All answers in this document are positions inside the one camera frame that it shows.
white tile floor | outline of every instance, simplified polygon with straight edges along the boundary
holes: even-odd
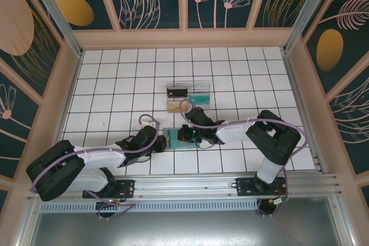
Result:
[[[184,123],[180,114],[166,111],[165,84],[192,80],[210,81],[212,103],[206,113],[213,120],[253,118],[269,109],[302,126],[277,47],[94,50],[84,54],[63,139],[87,147],[112,144],[135,135],[143,113],[153,114],[161,130],[180,127]],[[262,160],[252,142],[234,142],[208,150],[156,153],[146,163],[112,171],[115,175],[254,172]],[[294,156],[287,169],[315,170],[309,148]]]

metal floor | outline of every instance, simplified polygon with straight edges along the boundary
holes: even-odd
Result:
[[[173,81],[210,81],[207,113],[213,120],[254,118],[269,109],[302,128],[278,47],[94,50],[84,54],[62,138],[78,146],[109,145],[135,135],[143,113],[153,114],[160,129],[181,126],[180,114],[166,110],[165,84]],[[253,143],[235,142],[157,153],[148,162],[110,170],[116,176],[255,172],[263,158]],[[314,171],[309,148],[286,169]]]
[[[40,214],[32,246],[336,246],[324,198],[290,199],[271,218],[250,211]]]

mounting plate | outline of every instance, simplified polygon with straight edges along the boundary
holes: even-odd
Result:
[[[113,192],[109,193],[109,195],[105,195],[103,192],[97,192],[96,195],[100,198],[118,199],[124,196],[125,191],[125,198],[133,198],[134,180],[117,180]],[[82,198],[92,199],[93,197],[84,191],[82,193]]]
[[[286,193],[284,177],[276,177],[274,182],[268,186],[264,194],[260,193],[255,187],[255,179],[251,178],[237,178],[234,183],[234,188],[237,189],[238,196],[262,196],[262,195],[279,195],[279,191],[275,186],[278,186],[283,193]]]

enclosure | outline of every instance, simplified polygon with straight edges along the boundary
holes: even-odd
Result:
[[[1,244],[367,245],[368,7],[0,0]],[[258,216],[260,197],[230,185],[262,164],[251,141],[204,142],[110,168],[134,182],[127,203],[136,204],[112,222],[99,221],[99,203],[82,191],[50,202],[31,193],[27,166],[61,140],[111,145],[137,135],[142,114],[160,122],[160,135],[186,124],[167,111],[167,84],[181,82],[209,84],[205,113],[214,121],[269,110],[307,133],[285,166],[289,201],[278,214]]]

yellow circle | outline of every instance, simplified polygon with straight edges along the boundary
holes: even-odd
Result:
[[[333,69],[341,58],[344,40],[339,31],[328,29],[319,39],[317,47],[318,66],[329,71]]]
[[[93,10],[86,0],[57,0],[57,3],[69,23],[77,26],[92,23]]]
[[[23,55],[31,47],[35,26],[26,0],[0,0],[0,49]]]

